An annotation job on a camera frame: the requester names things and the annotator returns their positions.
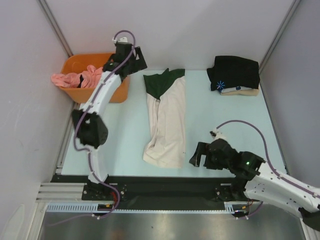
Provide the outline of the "cream and green t-shirt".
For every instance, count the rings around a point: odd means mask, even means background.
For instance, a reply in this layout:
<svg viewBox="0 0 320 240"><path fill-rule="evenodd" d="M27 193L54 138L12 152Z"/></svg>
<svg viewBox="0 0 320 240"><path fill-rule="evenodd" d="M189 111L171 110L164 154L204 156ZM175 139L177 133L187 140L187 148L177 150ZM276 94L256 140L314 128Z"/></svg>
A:
<svg viewBox="0 0 320 240"><path fill-rule="evenodd" d="M184 69L144 75L150 142L143 160L160 168L178 169L186 154L186 79Z"/></svg>

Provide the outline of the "orange plastic basket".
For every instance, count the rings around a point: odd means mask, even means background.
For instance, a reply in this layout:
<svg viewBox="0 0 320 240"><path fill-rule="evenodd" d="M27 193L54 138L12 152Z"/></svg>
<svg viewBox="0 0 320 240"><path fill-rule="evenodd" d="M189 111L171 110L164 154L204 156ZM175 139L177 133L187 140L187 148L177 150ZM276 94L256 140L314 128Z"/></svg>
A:
<svg viewBox="0 0 320 240"><path fill-rule="evenodd" d="M87 70L89 65L98 69L103 67L110 56L110 52L73 55L65 61L61 69L61 73L65 75L70 73L81 74L83 71ZM97 104L104 96L109 96L110 103L123 103L128 98L129 86L129 77L126 77L124 80L120 80L119 77L113 74L107 82L102 85L102 89L98 92L98 96L95 98L94 103ZM94 87L61 87L60 89L78 104L85 104L95 95L96 92Z"/></svg>

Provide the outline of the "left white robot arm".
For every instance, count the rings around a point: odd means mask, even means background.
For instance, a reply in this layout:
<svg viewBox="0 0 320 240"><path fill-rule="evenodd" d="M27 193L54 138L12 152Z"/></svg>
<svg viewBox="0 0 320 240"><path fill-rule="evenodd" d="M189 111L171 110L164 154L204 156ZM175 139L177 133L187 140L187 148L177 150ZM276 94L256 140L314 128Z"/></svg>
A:
<svg viewBox="0 0 320 240"><path fill-rule="evenodd" d="M117 42L115 53L111 54L102 67L100 80L89 100L72 111L74 126L73 146L77 152L85 152L88 158L88 179L96 183L93 194L100 200L110 196L111 188L103 182L108 171L103 166L99 150L108 139L109 130L103 120L103 114L115 91L125 78L147 68L145 58L139 46Z"/></svg>

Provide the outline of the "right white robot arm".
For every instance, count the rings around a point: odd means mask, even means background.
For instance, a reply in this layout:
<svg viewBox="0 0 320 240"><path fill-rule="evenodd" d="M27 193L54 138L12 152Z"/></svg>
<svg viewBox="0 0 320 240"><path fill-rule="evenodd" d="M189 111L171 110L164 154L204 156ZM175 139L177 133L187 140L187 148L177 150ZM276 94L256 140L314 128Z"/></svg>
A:
<svg viewBox="0 0 320 240"><path fill-rule="evenodd" d="M236 151L224 139L199 142L189 160L210 170L230 171L235 177L229 187L216 187L215 196L225 202L256 200L281 208L301 218L308 227L320 229L320 190L291 176L273 170L262 157L249 151Z"/></svg>

